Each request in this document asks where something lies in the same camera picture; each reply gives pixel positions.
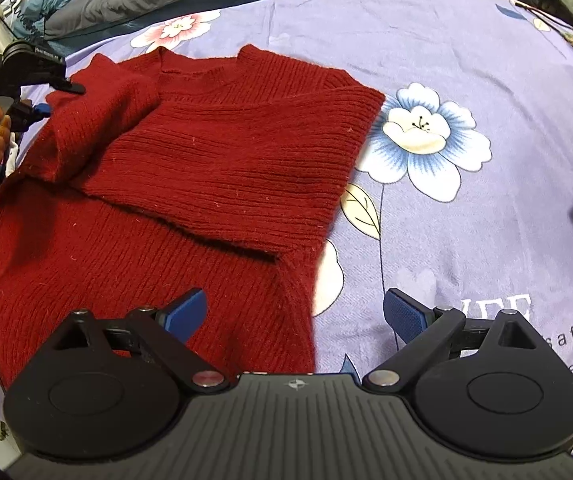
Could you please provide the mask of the red knitted sweater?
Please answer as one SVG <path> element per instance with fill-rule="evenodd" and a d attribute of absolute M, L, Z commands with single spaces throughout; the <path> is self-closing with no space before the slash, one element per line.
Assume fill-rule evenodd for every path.
<path fill-rule="evenodd" d="M 74 79 L 0 185 L 0 382 L 74 309 L 120 318 L 193 287 L 204 360 L 312 372 L 319 260 L 383 94 L 254 46 L 99 54 Z"/>

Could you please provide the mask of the purple floral bed sheet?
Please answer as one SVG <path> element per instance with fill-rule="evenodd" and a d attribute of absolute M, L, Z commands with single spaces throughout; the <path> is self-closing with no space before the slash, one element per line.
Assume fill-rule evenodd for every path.
<path fill-rule="evenodd" d="M 383 315 L 395 287 L 471 318 L 515 310 L 573 374 L 573 47 L 560 26 L 512 0 L 268 0 L 103 41 L 70 68 L 245 46 L 384 96 L 319 260 L 313 372 L 367 373 L 401 348 Z"/>

